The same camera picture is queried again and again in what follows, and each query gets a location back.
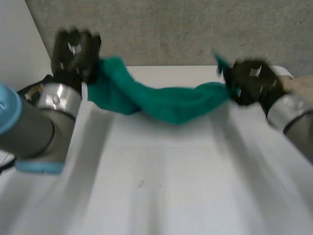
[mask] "cable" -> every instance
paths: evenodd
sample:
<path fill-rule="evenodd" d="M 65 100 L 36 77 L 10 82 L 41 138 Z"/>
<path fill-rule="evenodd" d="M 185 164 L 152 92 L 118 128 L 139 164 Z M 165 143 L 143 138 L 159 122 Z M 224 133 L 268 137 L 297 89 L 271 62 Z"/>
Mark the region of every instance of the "cable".
<path fill-rule="evenodd" d="M 12 168 L 12 167 L 15 166 L 15 157 L 14 157 L 14 159 L 12 159 L 11 161 L 9 161 L 8 163 L 2 165 L 2 164 L 4 163 L 4 161 L 6 160 L 6 158 L 7 158 L 9 155 L 10 155 L 10 153 L 8 153 L 8 154 L 5 156 L 5 158 L 3 159 L 3 161 L 2 161 L 1 164 L 0 164 L 0 174 L 2 174 L 2 172 L 3 172 L 4 170 L 10 169 L 10 168 Z"/>

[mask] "green cloth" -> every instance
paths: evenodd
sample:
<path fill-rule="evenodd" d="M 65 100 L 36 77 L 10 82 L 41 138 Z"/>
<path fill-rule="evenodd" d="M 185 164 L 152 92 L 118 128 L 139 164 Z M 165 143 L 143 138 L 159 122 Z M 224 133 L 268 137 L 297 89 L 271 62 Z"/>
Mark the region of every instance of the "green cloth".
<path fill-rule="evenodd" d="M 125 115 L 144 111 L 158 120 L 183 124 L 229 100 L 222 83 L 155 89 L 134 81 L 118 57 L 100 60 L 99 65 L 99 78 L 88 84 L 88 100 L 101 109 Z"/>

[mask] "gray wall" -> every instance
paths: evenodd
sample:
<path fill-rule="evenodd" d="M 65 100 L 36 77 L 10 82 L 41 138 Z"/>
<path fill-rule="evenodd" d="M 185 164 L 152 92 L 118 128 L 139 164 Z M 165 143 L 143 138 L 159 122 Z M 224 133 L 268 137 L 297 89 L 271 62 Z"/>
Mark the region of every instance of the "gray wall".
<path fill-rule="evenodd" d="M 60 27 L 88 28 L 127 65 L 214 65 L 262 57 L 313 73 L 313 0 L 26 0 L 49 53 Z"/>

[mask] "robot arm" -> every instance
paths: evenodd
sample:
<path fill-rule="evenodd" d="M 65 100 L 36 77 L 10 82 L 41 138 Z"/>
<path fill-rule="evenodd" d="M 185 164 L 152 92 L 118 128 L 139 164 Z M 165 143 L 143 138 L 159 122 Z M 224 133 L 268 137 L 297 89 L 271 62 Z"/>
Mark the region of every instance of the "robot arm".
<path fill-rule="evenodd" d="M 82 82 L 97 78 L 100 45 L 100 37 L 88 31 L 61 31 L 51 62 L 54 77 L 47 75 L 19 92 L 25 100 L 0 84 L 0 149 L 14 154 L 17 170 L 62 171 L 82 100 Z"/>
<path fill-rule="evenodd" d="M 286 94 L 273 103 L 267 119 L 313 164 L 313 104 L 299 95 Z"/>
<path fill-rule="evenodd" d="M 288 93 L 263 61 L 236 62 L 233 68 L 217 57 L 219 72 L 239 105 L 259 102 L 268 122 L 282 131 L 313 164 L 313 104 Z"/>

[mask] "white wall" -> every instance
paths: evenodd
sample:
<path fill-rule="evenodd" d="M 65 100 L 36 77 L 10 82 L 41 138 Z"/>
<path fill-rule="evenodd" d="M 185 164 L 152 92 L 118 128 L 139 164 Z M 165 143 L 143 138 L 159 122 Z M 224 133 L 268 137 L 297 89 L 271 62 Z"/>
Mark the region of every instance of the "white wall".
<path fill-rule="evenodd" d="M 24 0 L 0 0 L 0 81 L 19 90 L 48 73 L 50 58 Z"/>

